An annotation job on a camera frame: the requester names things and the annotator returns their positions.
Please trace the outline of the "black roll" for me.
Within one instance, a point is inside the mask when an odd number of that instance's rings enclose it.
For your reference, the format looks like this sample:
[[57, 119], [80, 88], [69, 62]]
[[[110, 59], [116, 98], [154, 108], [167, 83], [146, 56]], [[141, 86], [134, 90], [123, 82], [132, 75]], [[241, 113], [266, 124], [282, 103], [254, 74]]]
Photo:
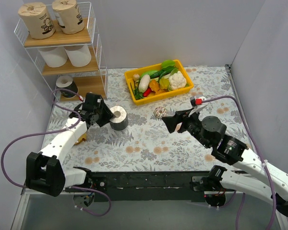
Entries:
[[[69, 75], [61, 75], [58, 77], [56, 81], [57, 88], [60, 89], [66, 89], [69, 91], [72, 91], [74, 93], [78, 92], [77, 85], [75, 84], [73, 78]], [[75, 96], [74, 93], [67, 92], [67, 91], [61, 91], [61, 95], [65, 98], [72, 98]]]
[[114, 116], [110, 119], [110, 126], [115, 131], [123, 131], [128, 126], [127, 112], [122, 106], [110, 108]]

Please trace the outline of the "white toilet paper roll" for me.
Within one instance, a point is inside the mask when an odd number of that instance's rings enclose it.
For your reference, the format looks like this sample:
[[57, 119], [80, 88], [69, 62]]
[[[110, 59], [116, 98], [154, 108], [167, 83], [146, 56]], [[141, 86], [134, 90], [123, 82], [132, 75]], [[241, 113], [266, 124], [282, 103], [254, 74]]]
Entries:
[[82, 46], [64, 46], [65, 52], [75, 67], [84, 67], [88, 65], [92, 59], [88, 45]]
[[68, 56], [62, 46], [39, 48], [38, 51], [45, 63], [51, 68], [61, 67], [68, 60]]

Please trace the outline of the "brown paper roll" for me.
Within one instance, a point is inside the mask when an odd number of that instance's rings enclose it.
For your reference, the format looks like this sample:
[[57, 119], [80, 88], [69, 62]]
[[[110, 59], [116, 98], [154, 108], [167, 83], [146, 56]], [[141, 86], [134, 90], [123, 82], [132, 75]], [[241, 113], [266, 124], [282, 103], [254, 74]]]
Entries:
[[52, 9], [65, 34], [75, 34], [84, 29], [84, 21], [76, 0], [55, 0]]
[[25, 23], [33, 39], [46, 39], [51, 37], [56, 29], [46, 5], [42, 2], [31, 2], [22, 5], [18, 15]]

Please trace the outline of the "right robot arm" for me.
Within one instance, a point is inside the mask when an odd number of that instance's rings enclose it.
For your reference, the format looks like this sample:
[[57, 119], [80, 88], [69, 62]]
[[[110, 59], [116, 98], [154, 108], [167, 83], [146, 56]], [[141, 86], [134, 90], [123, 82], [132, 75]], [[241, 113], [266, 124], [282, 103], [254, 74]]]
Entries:
[[277, 211], [288, 217], [288, 173], [261, 161], [246, 144], [226, 135], [227, 127], [217, 117], [207, 116], [200, 120], [198, 113], [183, 110], [177, 111], [174, 116], [165, 116], [162, 120], [169, 133], [173, 133], [177, 124], [180, 124], [179, 133], [188, 131], [205, 148], [211, 149], [212, 156], [217, 160], [252, 176], [238, 175], [216, 165], [207, 179], [212, 190], [224, 187], [248, 193], [267, 203], [276, 204]]

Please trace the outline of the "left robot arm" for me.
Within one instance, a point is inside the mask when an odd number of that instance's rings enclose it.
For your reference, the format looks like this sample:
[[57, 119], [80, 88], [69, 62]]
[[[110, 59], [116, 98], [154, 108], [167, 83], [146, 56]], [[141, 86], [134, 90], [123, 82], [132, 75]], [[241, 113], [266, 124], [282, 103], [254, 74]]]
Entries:
[[88, 169], [73, 167], [63, 169], [70, 149], [94, 124], [100, 127], [114, 117], [101, 95], [86, 94], [84, 102], [75, 107], [62, 129], [40, 152], [31, 152], [26, 159], [25, 185], [50, 196], [58, 196], [65, 188], [76, 185], [86, 192], [92, 188]]

